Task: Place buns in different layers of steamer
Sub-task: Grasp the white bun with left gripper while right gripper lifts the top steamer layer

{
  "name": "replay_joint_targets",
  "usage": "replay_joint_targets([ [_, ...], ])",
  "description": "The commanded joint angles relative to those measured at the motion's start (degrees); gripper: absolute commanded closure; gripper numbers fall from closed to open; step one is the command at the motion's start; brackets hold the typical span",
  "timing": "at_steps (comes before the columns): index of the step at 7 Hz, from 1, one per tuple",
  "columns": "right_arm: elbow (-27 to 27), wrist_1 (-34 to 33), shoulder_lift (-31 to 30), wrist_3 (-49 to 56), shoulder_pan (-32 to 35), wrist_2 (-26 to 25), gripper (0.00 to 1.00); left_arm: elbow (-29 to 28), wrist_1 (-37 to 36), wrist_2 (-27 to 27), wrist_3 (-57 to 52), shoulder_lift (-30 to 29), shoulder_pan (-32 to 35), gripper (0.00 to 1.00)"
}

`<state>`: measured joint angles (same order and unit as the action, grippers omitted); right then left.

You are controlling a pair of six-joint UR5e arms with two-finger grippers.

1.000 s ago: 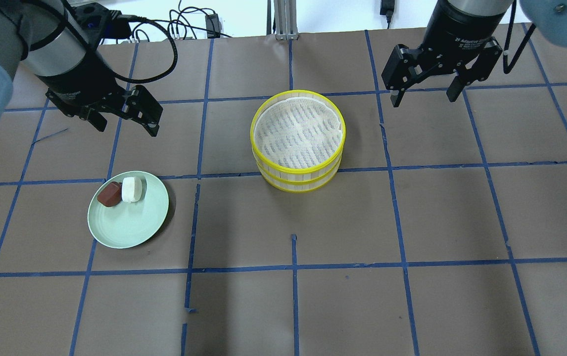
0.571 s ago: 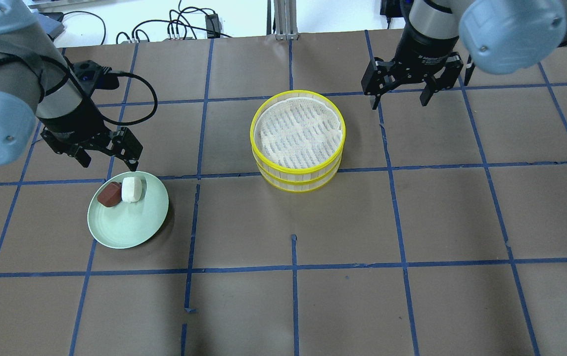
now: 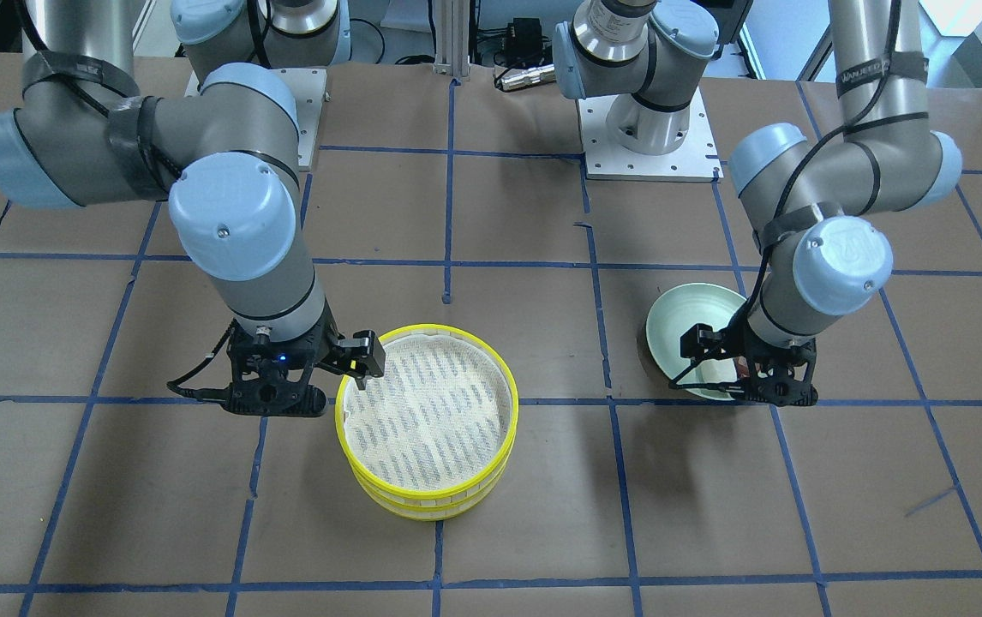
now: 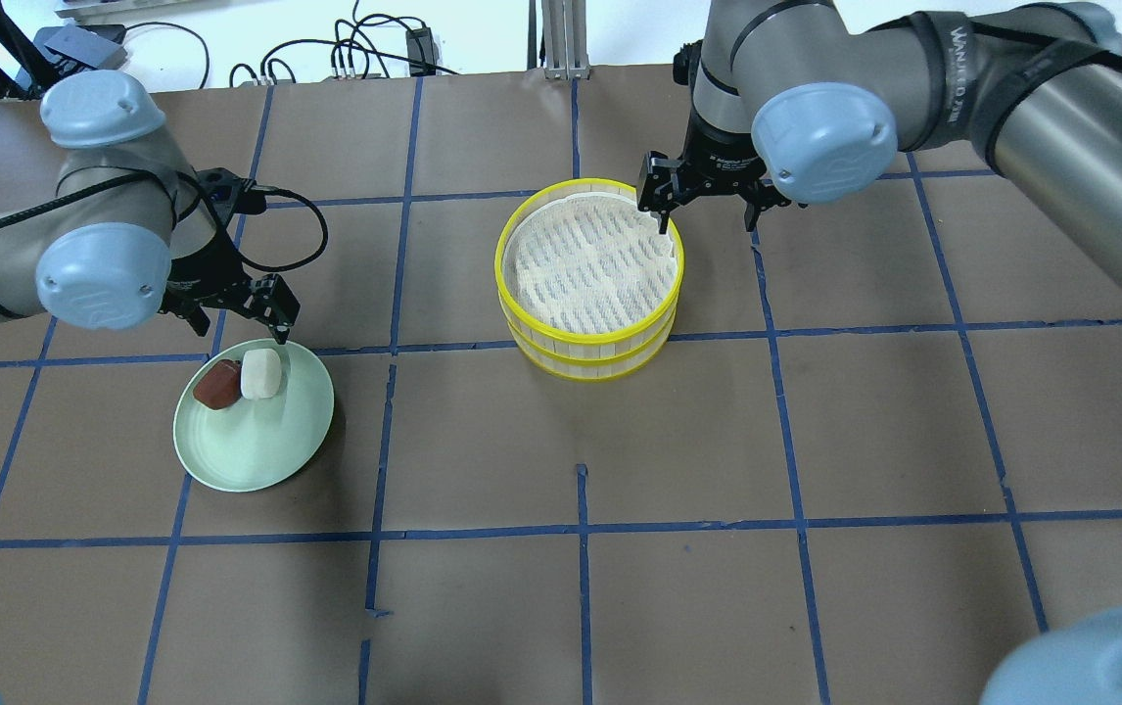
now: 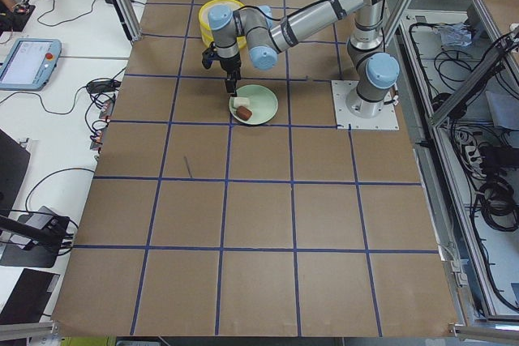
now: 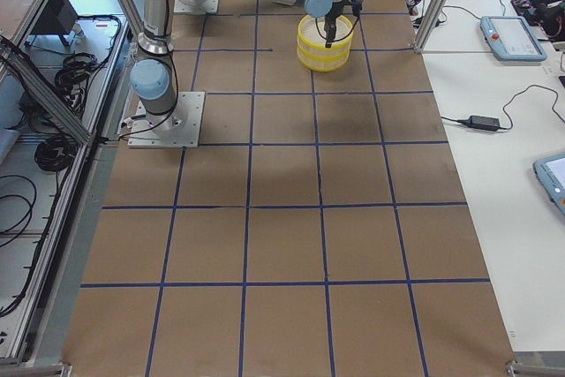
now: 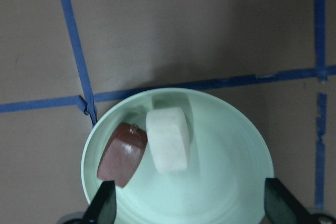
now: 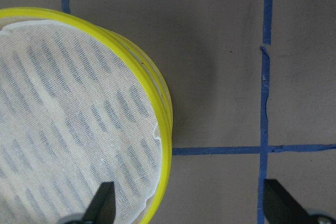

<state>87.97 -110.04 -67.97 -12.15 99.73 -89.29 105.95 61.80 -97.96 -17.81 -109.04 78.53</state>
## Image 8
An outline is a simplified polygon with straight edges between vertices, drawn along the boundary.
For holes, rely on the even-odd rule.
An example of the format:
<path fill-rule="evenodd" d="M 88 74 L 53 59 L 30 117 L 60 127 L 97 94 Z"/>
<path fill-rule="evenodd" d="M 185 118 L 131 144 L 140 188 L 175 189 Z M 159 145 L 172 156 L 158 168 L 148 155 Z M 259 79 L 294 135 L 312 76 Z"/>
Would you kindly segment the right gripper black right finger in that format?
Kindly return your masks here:
<path fill-rule="evenodd" d="M 268 223 L 315 223 L 276 179 L 264 180 L 264 215 Z"/>

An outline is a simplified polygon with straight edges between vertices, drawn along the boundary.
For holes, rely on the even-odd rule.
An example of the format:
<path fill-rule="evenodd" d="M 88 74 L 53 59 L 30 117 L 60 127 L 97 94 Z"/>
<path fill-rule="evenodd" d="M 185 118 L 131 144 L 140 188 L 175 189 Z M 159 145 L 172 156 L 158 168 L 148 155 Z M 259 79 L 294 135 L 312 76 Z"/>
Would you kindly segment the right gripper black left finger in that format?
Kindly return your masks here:
<path fill-rule="evenodd" d="M 90 202 L 82 223 L 113 224 L 116 218 L 114 182 L 103 182 Z"/>

